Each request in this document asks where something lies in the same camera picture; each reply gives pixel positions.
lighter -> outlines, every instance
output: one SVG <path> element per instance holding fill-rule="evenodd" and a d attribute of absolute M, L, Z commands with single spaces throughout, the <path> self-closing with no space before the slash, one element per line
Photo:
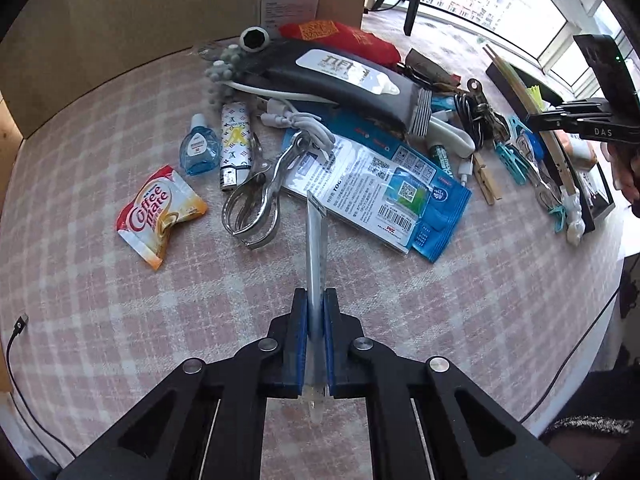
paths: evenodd
<path fill-rule="evenodd" d="M 249 111 L 243 102 L 222 107 L 222 155 L 220 189 L 230 191 L 242 184 L 251 169 Z"/>

eye drop bottle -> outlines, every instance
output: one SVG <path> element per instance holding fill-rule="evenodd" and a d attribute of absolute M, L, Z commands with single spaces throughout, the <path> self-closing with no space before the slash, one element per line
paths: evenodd
<path fill-rule="evenodd" d="M 180 145 L 180 166 L 187 175 L 215 170 L 220 164 L 220 141 L 207 127 L 203 114 L 191 118 L 191 130 Z"/>

coffee mate packet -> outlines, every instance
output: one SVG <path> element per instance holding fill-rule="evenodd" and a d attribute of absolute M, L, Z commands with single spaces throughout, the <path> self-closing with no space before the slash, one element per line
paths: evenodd
<path fill-rule="evenodd" d="M 151 175 L 116 220 L 127 244 L 158 270 L 174 224 L 204 215 L 207 205 L 171 166 Z"/>

table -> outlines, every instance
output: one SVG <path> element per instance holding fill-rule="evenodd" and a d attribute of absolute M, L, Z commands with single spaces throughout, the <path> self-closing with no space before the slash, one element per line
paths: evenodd
<path fill-rule="evenodd" d="M 116 234 L 145 179 L 178 168 L 191 115 L 216 123 L 204 68 L 181 52 L 123 74 L 59 112 L 18 155 L 0 228 L 0 333 L 6 344 L 27 311 L 12 348 L 16 380 L 77 452 L 185 358 L 227 358 L 262 337 L 305 285 L 305 205 L 284 198 L 277 240 L 249 252 L 222 227 L 217 173 L 188 178 L 210 209 L 175 228 L 158 272 Z M 254 127 L 265 153 L 277 152 L 282 133 Z M 436 264 L 330 218 L 327 286 L 366 335 L 401 356 L 450 358 L 520 417 L 616 289 L 622 220 L 616 209 L 573 248 L 532 188 L 485 158 L 503 199 L 487 206 L 471 179 L 474 195 Z M 370 478 L 364 402 L 331 406 L 315 426 L 300 402 L 268 402 L 264 478 Z"/>

gray bead cluster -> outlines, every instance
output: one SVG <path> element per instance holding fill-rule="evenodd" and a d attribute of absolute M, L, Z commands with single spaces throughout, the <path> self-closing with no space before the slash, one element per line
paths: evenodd
<path fill-rule="evenodd" d="M 223 84 L 224 81 L 232 81 L 236 72 L 235 65 L 245 56 L 244 51 L 237 44 L 231 44 L 220 54 L 220 59 L 205 70 L 204 75 L 210 79 L 213 85 L 209 88 L 209 103 L 214 110 L 222 109 L 222 106 L 234 100 L 235 90 Z"/>

